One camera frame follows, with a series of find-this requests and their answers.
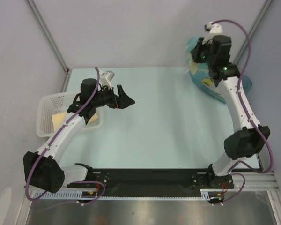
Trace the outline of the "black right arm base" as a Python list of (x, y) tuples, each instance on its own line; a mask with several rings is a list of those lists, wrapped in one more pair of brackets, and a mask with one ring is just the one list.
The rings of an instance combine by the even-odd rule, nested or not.
[(191, 187), (194, 189), (234, 189), (232, 176), (216, 176), (212, 164), (209, 165), (205, 173), (193, 174), (191, 181)]

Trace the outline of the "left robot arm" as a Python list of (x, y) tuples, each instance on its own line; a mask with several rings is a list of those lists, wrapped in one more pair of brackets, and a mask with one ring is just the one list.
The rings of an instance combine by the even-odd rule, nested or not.
[(55, 133), (36, 152), (28, 151), (23, 157), (25, 180), (46, 192), (56, 193), (62, 186), (78, 182), (88, 188), (94, 182), (91, 167), (76, 163), (61, 168), (59, 162), (73, 138), (87, 125), (96, 109), (107, 106), (112, 109), (125, 109), (135, 101), (117, 85), (118, 93), (107, 85), (100, 85), (93, 78), (82, 81), (80, 92), (68, 107), (65, 118)]

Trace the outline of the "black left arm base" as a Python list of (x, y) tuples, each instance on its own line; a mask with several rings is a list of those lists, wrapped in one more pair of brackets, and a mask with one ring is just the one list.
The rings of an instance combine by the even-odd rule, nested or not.
[[(88, 170), (84, 181), (99, 181), (106, 185), (109, 181), (109, 176), (108, 172)], [(70, 183), (67, 188), (97, 188), (97, 186), (101, 187), (100, 184), (96, 183)]]

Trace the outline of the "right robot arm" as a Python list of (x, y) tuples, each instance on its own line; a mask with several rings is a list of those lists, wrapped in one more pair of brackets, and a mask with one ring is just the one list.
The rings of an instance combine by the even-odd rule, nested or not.
[(216, 35), (205, 41), (199, 38), (191, 50), (195, 63), (206, 63), (220, 95), (224, 98), (233, 123), (234, 133), (224, 140), (224, 153), (208, 167), (206, 182), (218, 188), (233, 168), (259, 153), (270, 135), (253, 113), (246, 98), (237, 65), (229, 61), (231, 38)]

